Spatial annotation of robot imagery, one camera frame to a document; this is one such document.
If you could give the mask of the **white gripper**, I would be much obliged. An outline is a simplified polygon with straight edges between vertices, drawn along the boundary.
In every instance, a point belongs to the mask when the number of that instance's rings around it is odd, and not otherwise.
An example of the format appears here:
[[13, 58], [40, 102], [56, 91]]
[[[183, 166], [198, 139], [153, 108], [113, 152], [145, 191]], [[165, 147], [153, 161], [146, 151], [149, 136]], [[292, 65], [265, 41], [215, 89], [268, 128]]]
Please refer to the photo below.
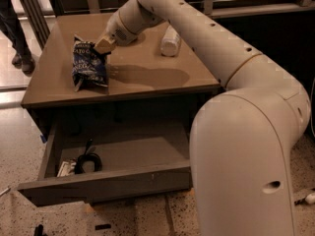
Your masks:
[[105, 34], [96, 41], [94, 50], [99, 54], [105, 54], [114, 50], [116, 44], [126, 46], [136, 38], [135, 34], [125, 28], [120, 19], [119, 12], [116, 11], [107, 21]]

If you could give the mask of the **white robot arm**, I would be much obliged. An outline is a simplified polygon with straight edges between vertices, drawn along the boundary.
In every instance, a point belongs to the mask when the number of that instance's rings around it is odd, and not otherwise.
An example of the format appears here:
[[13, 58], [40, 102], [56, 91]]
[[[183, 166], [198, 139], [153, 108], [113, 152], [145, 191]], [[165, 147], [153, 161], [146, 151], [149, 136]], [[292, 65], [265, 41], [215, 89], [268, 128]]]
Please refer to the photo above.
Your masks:
[[167, 21], [223, 86], [194, 118], [190, 165], [202, 236], [295, 236], [290, 152], [311, 103], [272, 59], [185, 0], [129, 0], [102, 36], [126, 45]]

